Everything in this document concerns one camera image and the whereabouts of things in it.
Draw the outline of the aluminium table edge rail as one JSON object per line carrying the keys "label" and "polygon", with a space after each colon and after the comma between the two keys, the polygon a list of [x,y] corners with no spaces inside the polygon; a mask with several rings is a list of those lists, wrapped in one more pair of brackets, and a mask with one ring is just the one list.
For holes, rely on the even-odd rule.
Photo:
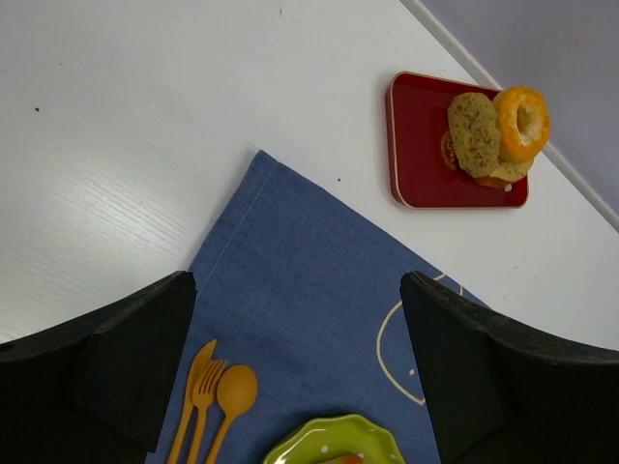
{"label": "aluminium table edge rail", "polygon": [[407,1],[494,99],[504,158],[541,151],[618,223],[618,4]]}

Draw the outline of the green dotted plate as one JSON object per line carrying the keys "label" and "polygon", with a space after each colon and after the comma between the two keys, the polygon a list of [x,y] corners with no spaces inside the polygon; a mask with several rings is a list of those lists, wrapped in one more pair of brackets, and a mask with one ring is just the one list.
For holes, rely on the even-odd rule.
{"label": "green dotted plate", "polygon": [[347,454],[365,464],[404,464],[394,436],[363,416],[350,414],[308,421],[276,445],[264,464],[324,463]]}

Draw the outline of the red rectangular tray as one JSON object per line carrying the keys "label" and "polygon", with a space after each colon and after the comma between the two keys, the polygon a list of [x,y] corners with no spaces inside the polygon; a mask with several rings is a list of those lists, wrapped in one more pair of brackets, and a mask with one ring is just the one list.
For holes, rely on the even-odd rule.
{"label": "red rectangular tray", "polygon": [[417,209],[515,209],[529,193],[526,178],[502,188],[479,185],[459,168],[448,126],[453,98],[496,89],[400,72],[385,95],[390,183],[400,204]]}

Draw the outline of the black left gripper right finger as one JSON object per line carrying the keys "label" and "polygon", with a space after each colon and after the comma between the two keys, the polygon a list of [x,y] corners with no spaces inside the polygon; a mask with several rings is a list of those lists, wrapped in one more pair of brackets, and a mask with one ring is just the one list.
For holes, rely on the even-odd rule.
{"label": "black left gripper right finger", "polygon": [[545,333],[420,272],[400,295],[444,463],[614,463],[618,354]]}

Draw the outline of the blue fish placemat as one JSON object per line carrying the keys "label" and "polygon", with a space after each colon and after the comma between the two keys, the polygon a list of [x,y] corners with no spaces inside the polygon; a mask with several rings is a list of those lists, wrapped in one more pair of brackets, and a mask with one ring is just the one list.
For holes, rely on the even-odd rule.
{"label": "blue fish placemat", "polygon": [[251,367],[252,408],[222,463],[258,463],[305,422],[356,413],[389,430],[408,463],[439,459],[403,311],[401,278],[456,281],[323,188],[265,152],[255,155],[196,254],[197,297],[150,463],[167,460],[192,360]]}

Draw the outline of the green speckled bread slice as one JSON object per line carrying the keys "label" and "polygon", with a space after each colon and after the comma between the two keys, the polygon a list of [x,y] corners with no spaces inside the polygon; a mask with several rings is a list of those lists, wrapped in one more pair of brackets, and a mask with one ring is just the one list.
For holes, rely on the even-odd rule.
{"label": "green speckled bread slice", "polygon": [[492,101],[482,93],[453,98],[448,125],[459,167],[473,178],[488,176],[498,164],[501,136]]}

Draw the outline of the orange plastic knife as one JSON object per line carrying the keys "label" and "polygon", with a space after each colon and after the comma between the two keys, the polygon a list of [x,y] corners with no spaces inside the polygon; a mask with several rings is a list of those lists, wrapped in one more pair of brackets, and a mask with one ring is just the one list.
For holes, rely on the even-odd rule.
{"label": "orange plastic knife", "polygon": [[205,369],[207,368],[208,363],[210,362],[214,353],[216,344],[217,341],[215,339],[212,339],[206,345],[204,345],[193,358],[187,377],[182,414],[178,423],[176,435],[171,450],[166,461],[167,464],[177,464],[179,462],[180,452],[192,416],[192,391],[195,386],[195,382],[197,381],[199,376],[205,372]]}

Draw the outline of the orange plastic fork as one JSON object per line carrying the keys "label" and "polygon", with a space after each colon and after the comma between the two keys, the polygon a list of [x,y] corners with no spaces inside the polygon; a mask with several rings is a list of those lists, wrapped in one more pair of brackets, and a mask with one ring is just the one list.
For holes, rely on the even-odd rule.
{"label": "orange plastic fork", "polygon": [[197,418],[187,460],[189,464],[195,464],[197,462],[206,425],[208,408],[215,401],[217,384],[226,365],[227,361],[224,360],[210,361],[206,371],[196,381],[193,388],[192,404],[197,409]]}

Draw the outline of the pale croissant ring bread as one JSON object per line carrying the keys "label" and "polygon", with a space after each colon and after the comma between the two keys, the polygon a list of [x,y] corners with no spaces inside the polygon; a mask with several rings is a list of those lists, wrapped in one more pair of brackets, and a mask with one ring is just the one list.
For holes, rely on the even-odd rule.
{"label": "pale croissant ring bread", "polygon": [[365,459],[357,454],[347,454],[325,461],[324,464],[365,464]]}

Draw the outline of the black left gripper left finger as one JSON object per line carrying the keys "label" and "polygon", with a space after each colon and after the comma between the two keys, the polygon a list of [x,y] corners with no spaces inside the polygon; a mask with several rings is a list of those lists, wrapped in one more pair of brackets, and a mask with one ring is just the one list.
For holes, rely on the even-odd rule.
{"label": "black left gripper left finger", "polygon": [[192,319],[176,272],[1,346],[4,463],[142,463],[156,449]]}

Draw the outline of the orange plastic spoon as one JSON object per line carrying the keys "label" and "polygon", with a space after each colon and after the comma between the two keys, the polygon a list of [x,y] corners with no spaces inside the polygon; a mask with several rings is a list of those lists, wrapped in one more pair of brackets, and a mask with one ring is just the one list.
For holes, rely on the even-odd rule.
{"label": "orange plastic spoon", "polygon": [[257,377],[249,366],[235,364],[223,373],[217,387],[217,401],[224,418],[205,460],[206,464],[216,463],[232,423],[253,406],[257,395]]}

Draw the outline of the orange glazed donut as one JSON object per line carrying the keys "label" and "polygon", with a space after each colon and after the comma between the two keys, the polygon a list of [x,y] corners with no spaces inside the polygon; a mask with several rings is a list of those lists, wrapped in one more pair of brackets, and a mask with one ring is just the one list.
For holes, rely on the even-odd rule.
{"label": "orange glazed donut", "polygon": [[538,155],[550,138],[551,122],[545,98],[537,90],[516,86],[493,99],[496,127],[501,135],[500,156],[525,162]]}

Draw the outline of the lower speckled bread slice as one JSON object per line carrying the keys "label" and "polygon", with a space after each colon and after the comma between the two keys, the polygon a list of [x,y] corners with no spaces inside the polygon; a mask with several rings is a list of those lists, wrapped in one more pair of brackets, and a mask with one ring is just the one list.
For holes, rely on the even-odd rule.
{"label": "lower speckled bread slice", "polygon": [[476,178],[475,182],[483,187],[505,189],[507,186],[524,179],[533,163],[533,159],[525,162],[510,162],[499,158],[494,169],[487,176]]}

